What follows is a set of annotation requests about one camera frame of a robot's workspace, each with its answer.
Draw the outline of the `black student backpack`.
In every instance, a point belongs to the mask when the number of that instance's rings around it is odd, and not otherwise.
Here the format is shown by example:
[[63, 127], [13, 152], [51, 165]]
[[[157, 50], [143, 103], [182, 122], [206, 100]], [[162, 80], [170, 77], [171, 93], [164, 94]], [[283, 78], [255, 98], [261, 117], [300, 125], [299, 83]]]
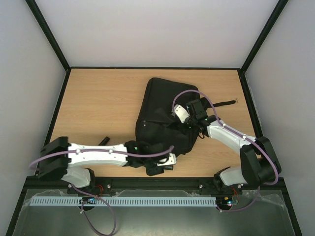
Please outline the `black student backpack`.
[[198, 90], [194, 85], [162, 78], [151, 78], [135, 126], [137, 141], [150, 145], [174, 146], [176, 156], [190, 152], [197, 140], [196, 128], [188, 128], [172, 115], [172, 102], [185, 90]]

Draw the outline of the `green highlighter black body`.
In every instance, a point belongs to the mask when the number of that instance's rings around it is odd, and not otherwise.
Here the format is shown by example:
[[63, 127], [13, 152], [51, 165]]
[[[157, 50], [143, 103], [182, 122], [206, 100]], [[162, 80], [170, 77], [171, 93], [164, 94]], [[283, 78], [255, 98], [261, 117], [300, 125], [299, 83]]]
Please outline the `green highlighter black body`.
[[174, 166], [170, 165], [170, 166], [164, 166], [165, 170], [173, 170]]

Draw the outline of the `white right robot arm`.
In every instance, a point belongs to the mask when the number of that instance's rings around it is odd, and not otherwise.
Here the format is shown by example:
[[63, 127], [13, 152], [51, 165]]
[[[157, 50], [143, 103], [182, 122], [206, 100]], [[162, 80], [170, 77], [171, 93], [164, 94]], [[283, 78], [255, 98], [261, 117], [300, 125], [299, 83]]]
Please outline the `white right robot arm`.
[[191, 101], [185, 107], [175, 105], [174, 113], [188, 128], [197, 129], [203, 137], [215, 139], [239, 155], [239, 167], [227, 167], [214, 175], [214, 185], [219, 192], [224, 193], [237, 184], [257, 188], [278, 181], [281, 166], [268, 138], [248, 136], [218, 116], [208, 116], [200, 100]]

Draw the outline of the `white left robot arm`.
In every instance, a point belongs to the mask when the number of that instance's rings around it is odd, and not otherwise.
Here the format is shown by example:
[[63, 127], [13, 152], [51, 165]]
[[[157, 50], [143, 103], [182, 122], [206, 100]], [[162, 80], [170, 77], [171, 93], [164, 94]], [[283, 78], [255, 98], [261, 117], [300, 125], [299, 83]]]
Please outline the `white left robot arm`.
[[148, 176], [172, 170], [177, 163], [173, 149], [173, 146], [166, 148], [163, 144], [150, 145], [138, 141], [112, 146], [87, 146], [71, 143], [64, 136], [44, 146], [35, 166], [40, 180], [63, 180], [76, 188], [86, 188], [95, 183], [91, 166], [144, 167]]

